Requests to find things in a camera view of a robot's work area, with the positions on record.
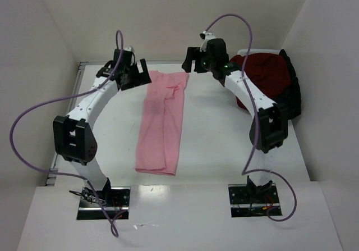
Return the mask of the pink t-shirt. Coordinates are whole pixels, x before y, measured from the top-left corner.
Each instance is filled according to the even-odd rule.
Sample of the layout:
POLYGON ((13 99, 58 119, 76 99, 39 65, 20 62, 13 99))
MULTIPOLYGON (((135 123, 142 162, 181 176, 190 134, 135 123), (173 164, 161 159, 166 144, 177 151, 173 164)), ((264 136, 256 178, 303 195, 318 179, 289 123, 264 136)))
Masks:
POLYGON ((150 78, 142 108, 135 170, 174 176, 180 155, 189 74, 150 71, 150 78))

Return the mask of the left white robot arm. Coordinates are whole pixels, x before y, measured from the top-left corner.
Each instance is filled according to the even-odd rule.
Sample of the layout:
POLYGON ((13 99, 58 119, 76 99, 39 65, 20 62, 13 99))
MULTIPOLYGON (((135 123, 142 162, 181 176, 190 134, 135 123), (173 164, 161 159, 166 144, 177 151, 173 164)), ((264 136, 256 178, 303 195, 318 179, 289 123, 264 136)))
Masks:
POLYGON ((102 202, 111 202, 111 182, 95 158, 98 144, 93 127, 119 91, 151 83, 145 59, 140 63, 138 66, 132 47, 115 49, 113 59, 97 72, 90 94, 66 116, 57 116, 53 121, 56 153, 84 178, 83 196, 97 195, 102 202))

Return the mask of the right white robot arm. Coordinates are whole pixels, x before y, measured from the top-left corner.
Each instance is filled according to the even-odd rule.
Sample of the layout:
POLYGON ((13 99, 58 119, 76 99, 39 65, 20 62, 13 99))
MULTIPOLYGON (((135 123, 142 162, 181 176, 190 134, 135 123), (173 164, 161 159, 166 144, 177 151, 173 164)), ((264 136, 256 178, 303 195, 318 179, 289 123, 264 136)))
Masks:
POLYGON ((210 72, 249 111, 252 150, 243 169, 251 199, 262 198, 273 184, 274 160, 288 137, 288 113, 284 105, 267 97, 249 78, 245 68, 230 61, 225 41, 205 39, 200 47, 188 47, 182 69, 189 73, 210 72))

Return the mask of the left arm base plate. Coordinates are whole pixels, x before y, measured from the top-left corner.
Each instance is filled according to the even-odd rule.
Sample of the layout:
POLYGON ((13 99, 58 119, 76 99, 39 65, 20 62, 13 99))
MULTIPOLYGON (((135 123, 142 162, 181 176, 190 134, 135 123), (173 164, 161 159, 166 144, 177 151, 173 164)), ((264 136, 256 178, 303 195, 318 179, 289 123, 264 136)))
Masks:
MULTIPOLYGON (((69 191, 73 195, 77 195, 79 207, 77 211, 77 220, 104 220, 106 219, 98 200, 92 191, 83 188, 79 191, 69 191)), ((104 199, 99 194, 99 201, 103 205, 108 216, 113 219, 127 220, 129 215, 130 204, 130 187, 114 187, 109 193, 109 198, 104 199)))

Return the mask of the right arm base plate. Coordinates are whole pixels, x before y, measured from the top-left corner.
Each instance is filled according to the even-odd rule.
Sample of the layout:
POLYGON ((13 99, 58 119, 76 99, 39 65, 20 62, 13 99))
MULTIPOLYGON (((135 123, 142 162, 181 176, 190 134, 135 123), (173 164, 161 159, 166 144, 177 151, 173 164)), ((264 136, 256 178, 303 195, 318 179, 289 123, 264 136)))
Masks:
POLYGON ((273 184, 268 191, 252 198, 245 184, 228 185, 229 202, 232 218, 237 217, 266 217, 267 210, 271 216, 281 216, 282 210, 273 184))

